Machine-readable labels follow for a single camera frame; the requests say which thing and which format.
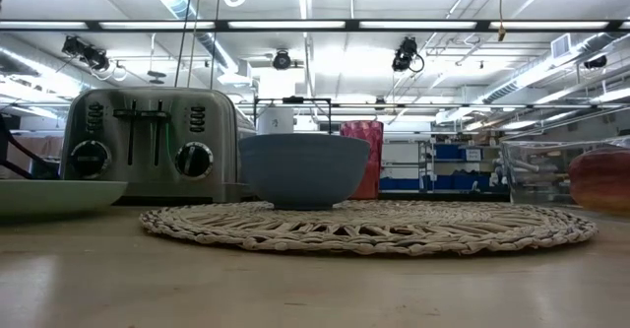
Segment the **toaster slot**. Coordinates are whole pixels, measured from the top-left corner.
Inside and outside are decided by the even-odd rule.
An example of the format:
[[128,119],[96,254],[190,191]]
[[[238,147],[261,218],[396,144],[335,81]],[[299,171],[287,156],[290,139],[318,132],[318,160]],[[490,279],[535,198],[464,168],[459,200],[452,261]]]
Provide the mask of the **toaster slot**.
[[[131,114],[135,115],[136,113],[136,100],[134,99],[131,102]],[[136,118],[131,117],[129,119],[129,148],[127,149],[127,164],[131,165],[134,162],[134,128],[135,128]]]
[[[157,102],[157,111],[161,111],[162,108],[162,101],[159,100]],[[154,143],[154,165],[158,165],[159,164],[159,135],[161,134],[161,124],[162,121],[161,119],[157,119],[156,120],[156,136],[155,136],[155,143]]]

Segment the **blue bowl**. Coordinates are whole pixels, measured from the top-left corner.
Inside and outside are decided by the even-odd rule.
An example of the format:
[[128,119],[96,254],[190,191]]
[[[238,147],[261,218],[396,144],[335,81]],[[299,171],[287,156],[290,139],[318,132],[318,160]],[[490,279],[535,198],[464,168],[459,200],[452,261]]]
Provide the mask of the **blue bowl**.
[[243,177],[276,209],[325,210],[361,182],[368,142],[318,134],[274,134],[240,140]]

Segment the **ceiling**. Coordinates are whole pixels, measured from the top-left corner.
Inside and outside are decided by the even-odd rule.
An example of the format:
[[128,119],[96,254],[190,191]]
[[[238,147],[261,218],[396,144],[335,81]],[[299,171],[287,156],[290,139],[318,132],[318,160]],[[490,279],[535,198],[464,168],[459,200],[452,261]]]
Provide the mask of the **ceiling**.
[[[309,19],[498,19],[499,0],[308,0]],[[245,0],[229,7],[223,0],[199,0],[197,9],[204,19],[303,19],[300,0]],[[630,16],[630,0],[502,0],[505,19],[609,19]],[[0,20],[167,20],[173,19],[160,0],[4,0]],[[112,86],[145,86],[150,79],[151,35],[147,33],[72,33],[87,43],[107,51],[128,71],[123,81],[109,79]],[[415,33],[423,47],[425,70],[409,79],[409,73],[391,69],[394,50],[408,33],[311,33],[311,71],[313,93],[356,102],[388,97],[397,102],[412,102],[419,97],[442,97],[453,102],[466,98],[466,87],[492,85],[509,78],[516,69],[548,52],[549,44],[560,33],[507,33],[498,42],[495,33]],[[3,45],[0,34],[0,46]],[[25,42],[59,60],[64,33],[13,33]],[[236,88],[217,81],[221,74],[205,63],[212,58],[188,33],[159,33],[156,37],[152,69],[167,75],[166,86],[173,86],[178,59],[182,56],[178,86],[213,88],[252,98],[249,87]],[[278,49],[288,49],[296,60],[305,58],[302,33],[218,33],[217,40],[227,53],[251,63],[257,78],[269,70],[270,59]],[[627,64],[624,49],[609,51],[608,68]],[[80,62],[71,65],[90,73]],[[190,82],[188,72],[192,66]],[[548,93],[576,84],[575,68],[567,68],[530,87]],[[588,79],[600,71],[583,71]],[[304,93],[304,78],[297,75],[296,92]],[[528,96],[523,94],[522,102]]]

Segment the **toaster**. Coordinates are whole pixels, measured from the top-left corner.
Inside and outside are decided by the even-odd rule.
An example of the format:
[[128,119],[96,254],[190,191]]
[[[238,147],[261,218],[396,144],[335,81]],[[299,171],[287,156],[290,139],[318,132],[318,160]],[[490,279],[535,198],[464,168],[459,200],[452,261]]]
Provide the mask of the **toaster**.
[[237,202],[251,195],[237,143],[255,134],[217,91],[91,90],[70,106],[61,177],[126,181],[127,198]]

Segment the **red container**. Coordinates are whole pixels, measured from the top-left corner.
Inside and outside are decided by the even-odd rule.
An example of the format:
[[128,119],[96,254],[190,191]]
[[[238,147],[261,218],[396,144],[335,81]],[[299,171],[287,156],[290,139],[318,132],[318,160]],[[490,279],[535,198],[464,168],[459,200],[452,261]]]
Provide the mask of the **red container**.
[[370,144],[370,156],[363,179],[350,199],[369,200],[378,198],[378,184],[381,177],[381,156],[383,154],[383,128],[379,121],[349,121],[342,124],[340,134],[346,137],[365,140]]

